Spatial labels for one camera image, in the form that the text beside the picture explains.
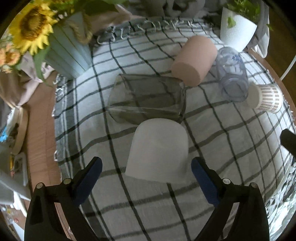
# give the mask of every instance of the blue gripper pad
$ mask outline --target blue gripper pad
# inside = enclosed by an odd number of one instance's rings
[[[214,207],[217,207],[220,203],[218,198],[218,189],[216,185],[211,180],[208,172],[215,171],[210,170],[207,165],[205,164],[205,160],[201,157],[195,157],[191,162],[191,170],[193,175],[195,176],[196,180],[198,181],[200,188],[207,199],[207,202],[213,204]]]
[[[102,169],[103,162],[99,157],[94,157],[86,166],[84,170],[87,170],[87,172],[84,174],[83,179],[76,186],[73,193],[72,200],[75,206],[78,207],[88,198],[102,172]]]

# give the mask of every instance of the white paper cup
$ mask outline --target white paper cup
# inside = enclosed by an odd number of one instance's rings
[[[247,98],[250,108],[277,113],[280,111],[283,102],[283,94],[278,86],[274,84],[250,84]]]
[[[136,129],[125,174],[163,183],[185,182],[188,170],[188,135],[168,119],[150,119]]]

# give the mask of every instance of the sunflower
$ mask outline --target sunflower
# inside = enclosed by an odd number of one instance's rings
[[[52,25],[57,21],[52,19],[55,13],[49,8],[49,3],[35,0],[23,8],[9,26],[16,48],[23,54],[30,49],[30,54],[43,49],[43,43],[49,45],[48,35],[53,33]]]

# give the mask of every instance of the light blue flower pot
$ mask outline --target light blue flower pot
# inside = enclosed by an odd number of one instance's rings
[[[73,14],[62,24],[53,26],[49,35],[50,50],[45,62],[68,79],[77,78],[91,67],[91,52],[88,44],[80,43],[74,36],[68,21],[75,22],[79,32],[85,36],[84,20],[81,12]]]

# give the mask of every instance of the pink foam cylinder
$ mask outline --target pink foam cylinder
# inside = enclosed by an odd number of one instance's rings
[[[198,86],[206,77],[217,56],[213,42],[203,36],[188,39],[172,64],[172,76],[187,86]]]

